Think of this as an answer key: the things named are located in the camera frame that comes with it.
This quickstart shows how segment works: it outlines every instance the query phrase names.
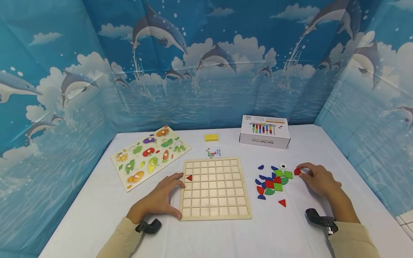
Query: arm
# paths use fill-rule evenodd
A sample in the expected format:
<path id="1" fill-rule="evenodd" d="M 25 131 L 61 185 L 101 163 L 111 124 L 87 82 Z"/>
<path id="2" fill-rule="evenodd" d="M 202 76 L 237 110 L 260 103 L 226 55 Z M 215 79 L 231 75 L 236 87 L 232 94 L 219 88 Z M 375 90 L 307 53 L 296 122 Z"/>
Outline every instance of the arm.
<path id="1" fill-rule="evenodd" d="M 183 173 L 175 173 L 165 177 L 152 192 L 135 203 L 126 217 L 122 218 L 96 258 L 128 258 L 142 236 L 142 233 L 136 232 L 135 228 L 149 213 L 167 213 L 180 220 L 182 214 L 169 204 L 169 194 L 176 185 L 185 188 L 183 182 L 179 180 L 182 176 Z"/>
<path id="2" fill-rule="evenodd" d="M 304 163 L 297 168 L 310 169 L 308 174 L 300 174 L 317 194 L 330 203 L 338 231 L 329 236 L 329 241 L 336 258 L 379 258 L 367 229 L 360 224 L 350 198 L 341 189 L 341 183 L 334 180 L 330 171 L 323 166 Z"/>

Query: white tablecloth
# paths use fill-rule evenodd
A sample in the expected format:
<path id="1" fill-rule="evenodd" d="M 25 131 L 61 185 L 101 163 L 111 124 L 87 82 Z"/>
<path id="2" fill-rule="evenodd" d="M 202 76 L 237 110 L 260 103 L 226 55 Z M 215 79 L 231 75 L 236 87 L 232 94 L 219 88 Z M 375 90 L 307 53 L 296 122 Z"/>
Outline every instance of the white tablecloth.
<path id="1" fill-rule="evenodd" d="M 345 159 L 324 130 L 315 125 L 290 126 L 288 149 L 240 144 L 239 128 L 176 131 L 192 150 L 129 193 L 123 188 L 110 156 L 147 133 L 120 133 L 109 145 L 83 189 L 47 243 L 40 258 L 95 257 L 130 206 L 147 195 L 166 175 L 180 172 L 185 159 L 205 158 L 205 146 L 220 144 L 223 157 L 239 157 L 252 209 L 251 220 L 185 221 L 155 215 L 162 228 L 146 235 L 132 257 L 331 257 L 323 230 L 309 224 L 305 210 L 315 208 L 320 215 L 331 215 L 328 204 L 311 193 L 301 179 L 294 177 L 283 192 L 257 199 L 255 179 L 271 174 L 270 166 L 285 163 L 289 170 L 302 162 L 322 164 L 353 201 L 360 221 L 381 256 L 412 257 L 409 239 L 378 198 Z M 219 142 L 205 142 L 204 135 L 216 133 Z M 257 167 L 264 165 L 264 170 Z M 287 207 L 278 203 L 286 199 Z M 179 207 L 180 190 L 171 196 Z"/>

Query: wooden grid board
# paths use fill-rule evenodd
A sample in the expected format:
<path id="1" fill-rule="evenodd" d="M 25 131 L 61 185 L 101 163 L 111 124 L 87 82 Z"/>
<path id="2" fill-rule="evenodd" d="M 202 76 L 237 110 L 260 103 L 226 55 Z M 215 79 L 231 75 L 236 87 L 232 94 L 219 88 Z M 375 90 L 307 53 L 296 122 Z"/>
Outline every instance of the wooden grid board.
<path id="1" fill-rule="evenodd" d="M 185 161 L 181 191 L 182 220 L 251 219 L 247 189 L 238 158 Z"/>

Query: green square tile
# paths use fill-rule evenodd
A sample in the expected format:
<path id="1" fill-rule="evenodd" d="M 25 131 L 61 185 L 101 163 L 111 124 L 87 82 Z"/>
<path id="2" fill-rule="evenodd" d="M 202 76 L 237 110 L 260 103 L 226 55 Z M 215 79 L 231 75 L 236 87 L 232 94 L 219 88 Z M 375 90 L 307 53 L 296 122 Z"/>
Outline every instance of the green square tile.
<path id="1" fill-rule="evenodd" d="M 290 171 L 284 171 L 284 176 L 285 176 L 286 178 L 292 179 L 292 172 L 290 172 Z"/>
<path id="2" fill-rule="evenodd" d="M 274 190 L 282 192 L 282 184 L 274 184 Z"/>
<path id="3" fill-rule="evenodd" d="M 288 178 L 281 178 L 281 184 L 286 185 L 288 183 Z"/>
<path id="4" fill-rule="evenodd" d="M 283 177 L 284 173 L 282 172 L 282 170 L 278 169 L 278 170 L 274 170 L 274 173 L 276 176 L 278 177 Z"/>

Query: right hand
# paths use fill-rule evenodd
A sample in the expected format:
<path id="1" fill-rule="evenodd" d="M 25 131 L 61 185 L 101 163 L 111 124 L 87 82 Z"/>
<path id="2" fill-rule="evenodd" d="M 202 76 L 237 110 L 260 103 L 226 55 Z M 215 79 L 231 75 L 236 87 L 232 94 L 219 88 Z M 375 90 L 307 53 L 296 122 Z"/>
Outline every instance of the right hand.
<path id="1" fill-rule="evenodd" d="M 313 191 L 328 199 L 329 196 L 341 190 L 341 183 L 334 180 L 330 171 L 327 171 L 322 165 L 312 163 L 303 163 L 297 168 L 308 168 L 308 174 L 301 173 L 299 177 L 304 180 Z"/>

